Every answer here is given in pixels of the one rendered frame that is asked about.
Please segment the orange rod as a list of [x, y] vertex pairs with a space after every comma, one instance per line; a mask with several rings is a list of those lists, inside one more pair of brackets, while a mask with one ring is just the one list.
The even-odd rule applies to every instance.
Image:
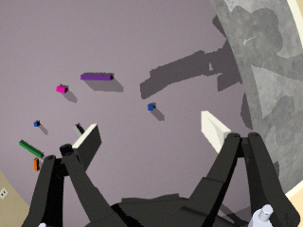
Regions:
[[33, 159], [34, 161], [34, 170], [38, 171], [39, 170], [39, 161], [37, 158]]

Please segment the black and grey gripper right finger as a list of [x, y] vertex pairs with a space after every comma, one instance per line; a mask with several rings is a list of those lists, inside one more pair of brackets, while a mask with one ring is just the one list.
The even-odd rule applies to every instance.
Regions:
[[259, 133], [241, 137], [208, 111], [202, 112], [202, 132], [219, 154], [167, 227], [205, 227], [212, 212], [218, 215], [238, 158], [244, 158], [247, 171], [252, 215], [248, 227], [299, 225], [301, 217], [284, 194]]

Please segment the green rod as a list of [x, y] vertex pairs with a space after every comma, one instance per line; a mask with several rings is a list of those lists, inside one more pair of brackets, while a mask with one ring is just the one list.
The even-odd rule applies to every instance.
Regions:
[[43, 154], [38, 151], [37, 149], [31, 147], [30, 145], [28, 145], [27, 143], [25, 143], [24, 141], [20, 141], [19, 145], [22, 146], [23, 148], [27, 149], [28, 151], [30, 151], [31, 153], [35, 154], [36, 156], [38, 156], [39, 158], [43, 157]]

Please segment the grey rod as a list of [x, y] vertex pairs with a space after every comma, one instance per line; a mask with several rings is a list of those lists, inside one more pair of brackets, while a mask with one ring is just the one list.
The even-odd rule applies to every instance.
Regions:
[[83, 135], [83, 131], [81, 130], [80, 126], [77, 124], [76, 126], [73, 127], [74, 131], [78, 135], [78, 137], [81, 137]]

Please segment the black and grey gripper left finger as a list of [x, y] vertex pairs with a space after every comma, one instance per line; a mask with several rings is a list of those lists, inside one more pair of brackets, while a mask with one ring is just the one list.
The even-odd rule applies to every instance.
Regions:
[[101, 143], [98, 124], [92, 124], [73, 147], [71, 144], [60, 147], [62, 158], [45, 157], [28, 215], [21, 227], [62, 227], [65, 176], [70, 177], [93, 227], [128, 227], [86, 174]]

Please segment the magenta rod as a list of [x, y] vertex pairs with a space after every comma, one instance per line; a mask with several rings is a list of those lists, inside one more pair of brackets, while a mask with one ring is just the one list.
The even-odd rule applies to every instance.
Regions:
[[62, 86], [57, 86], [57, 92], [66, 93], [67, 88]]

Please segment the purple rod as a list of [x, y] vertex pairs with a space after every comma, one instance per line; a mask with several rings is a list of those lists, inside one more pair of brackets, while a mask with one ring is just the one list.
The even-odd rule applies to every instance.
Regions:
[[80, 79], [86, 79], [86, 80], [112, 80], [112, 75], [80, 75]]

